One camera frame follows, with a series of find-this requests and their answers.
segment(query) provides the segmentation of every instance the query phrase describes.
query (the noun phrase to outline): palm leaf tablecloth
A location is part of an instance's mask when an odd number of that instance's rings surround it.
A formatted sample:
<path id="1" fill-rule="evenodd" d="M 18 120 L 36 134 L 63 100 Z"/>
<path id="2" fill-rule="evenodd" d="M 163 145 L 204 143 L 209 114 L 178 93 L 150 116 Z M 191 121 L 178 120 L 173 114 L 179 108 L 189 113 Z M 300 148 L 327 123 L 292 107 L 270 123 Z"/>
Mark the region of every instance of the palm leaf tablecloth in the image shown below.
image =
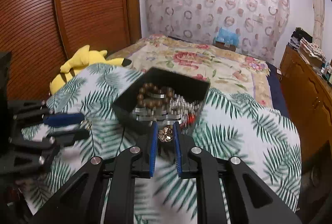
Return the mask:
<path id="1" fill-rule="evenodd" d="M 33 213 L 92 156 L 107 159 L 135 144 L 135 132 L 119 124 L 111 106 L 141 75 L 96 64 L 49 98 L 47 105 L 55 112 L 83 112 L 92 129 L 89 139 L 60 151 L 47 175 L 26 184 L 24 195 Z M 55 130 L 59 129 L 39 125 L 22 133 L 25 139 L 41 140 Z M 294 124 L 278 110 L 264 108 L 248 94 L 224 94 L 211 88 L 192 135 L 197 146 L 215 157 L 240 157 L 295 211 L 301 176 L 300 140 Z M 229 218 L 227 204 L 225 207 Z M 157 157 L 155 176 L 137 179 L 135 185 L 134 223 L 154 222 L 197 223 L 196 182 L 180 179 L 174 156 L 163 151 Z"/>

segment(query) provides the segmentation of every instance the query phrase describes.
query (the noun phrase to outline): black box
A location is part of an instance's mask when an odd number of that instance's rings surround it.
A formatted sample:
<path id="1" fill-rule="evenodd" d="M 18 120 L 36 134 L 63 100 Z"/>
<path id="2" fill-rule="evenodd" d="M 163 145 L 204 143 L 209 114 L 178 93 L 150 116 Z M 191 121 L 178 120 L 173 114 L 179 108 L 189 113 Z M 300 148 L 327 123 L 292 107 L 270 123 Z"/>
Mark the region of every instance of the black box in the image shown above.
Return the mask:
<path id="1" fill-rule="evenodd" d="M 137 121 L 131 115 L 132 110 L 137 104 L 138 91 L 143 84 L 147 82 L 151 82 L 159 88 L 169 86 L 174 89 L 176 94 L 183 96 L 187 102 L 198 100 L 202 101 L 203 105 L 205 104 L 210 88 L 209 82 L 155 67 L 150 68 L 144 75 L 129 86 L 112 105 L 119 122 L 123 126 L 134 130 L 139 135 L 145 135 L 151 131 L 151 127 L 147 126 L 146 122 Z M 200 112 L 201 111 L 198 112 L 195 122 L 190 127 L 188 131 L 189 134 L 193 131 Z"/>

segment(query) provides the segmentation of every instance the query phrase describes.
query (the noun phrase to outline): floral bedspread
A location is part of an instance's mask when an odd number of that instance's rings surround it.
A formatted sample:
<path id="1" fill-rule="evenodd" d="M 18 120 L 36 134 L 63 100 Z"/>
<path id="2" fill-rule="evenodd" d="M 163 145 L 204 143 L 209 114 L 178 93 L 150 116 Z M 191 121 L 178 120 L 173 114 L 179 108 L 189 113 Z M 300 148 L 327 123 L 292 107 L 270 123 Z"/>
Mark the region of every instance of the floral bedspread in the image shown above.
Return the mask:
<path id="1" fill-rule="evenodd" d="M 270 87 L 264 61 L 207 44 L 193 44 L 164 35 L 151 35 L 112 54 L 109 59 L 126 57 L 131 69 L 142 72 L 155 66 L 208 80 L 211 87 L 230 94 L 248 93 L 265 107 L 272 108 Z"/>

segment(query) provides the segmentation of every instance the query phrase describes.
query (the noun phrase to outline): wooden cabinet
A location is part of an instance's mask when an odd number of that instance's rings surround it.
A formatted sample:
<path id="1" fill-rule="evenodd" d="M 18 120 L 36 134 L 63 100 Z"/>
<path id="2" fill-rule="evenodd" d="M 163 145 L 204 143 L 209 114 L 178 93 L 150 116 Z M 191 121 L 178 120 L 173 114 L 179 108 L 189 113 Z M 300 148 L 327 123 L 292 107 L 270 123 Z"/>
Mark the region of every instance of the wooden cabinet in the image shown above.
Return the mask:
<path id="1" fill-rule="evenodd" d="M 280 70 L 283 95 L 298 129 L 305 161 L 332 141 L 332 88 L 288 46 Z"/>

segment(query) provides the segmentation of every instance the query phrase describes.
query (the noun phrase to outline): metal bolt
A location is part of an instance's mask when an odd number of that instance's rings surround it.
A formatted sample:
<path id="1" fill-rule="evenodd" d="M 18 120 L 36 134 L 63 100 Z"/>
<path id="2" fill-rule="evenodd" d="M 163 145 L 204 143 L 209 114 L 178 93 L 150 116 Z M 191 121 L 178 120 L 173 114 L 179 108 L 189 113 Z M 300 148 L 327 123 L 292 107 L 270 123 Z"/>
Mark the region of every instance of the metal bolt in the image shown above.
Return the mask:
<path id="1" fill-rule="evenodd" d="M 141 151 L 141 149 L 137 146 L 133 146 L 132 148 L 130 148 L 130 152 L 133 154 L 137 154 Z"/>
<path id="2" fill-rule="evenodd" d="M 50 144 L 54 144 L 54 141 L 55 141 L 55 138 L 53 136 L 49 137 L 49 143 Z"/>
<path id="3" fill-rule="evenodd" d="M 39 157 L 39 159 L 38 159 L 38 162 L 39 162 L 40 165 L 44 165 L 44 163 L 45 163 L 45 158 L 41 155 L 41 156 Z"/>
<path id="4" fill-rule="evenodd" d="M 193 147 L 193 148 L 191 149 L 191 152 L 192 152 L 193 154 L 200 154 L 200 153 L 202 152 L 202 149 L 199 148 L 199 147 Z"/>
<path id="5" fill-rule="evenodd" d="M 230 162 L 232 162 L 234 165 L 238 165 L 238 164 L 240 164 L 241 159 L 239 159 L 238 157 L 232 157 L 230 159 Z"/>
<path id="6" fill-rule="evenodd" d="M 100 161 L 102 161 L 100 157 L 93 157 L 93 158 L 90 160 L 91 164 L 93 164 L 93 165 L 97 165 L 97 164 L 99 164 Z"/>

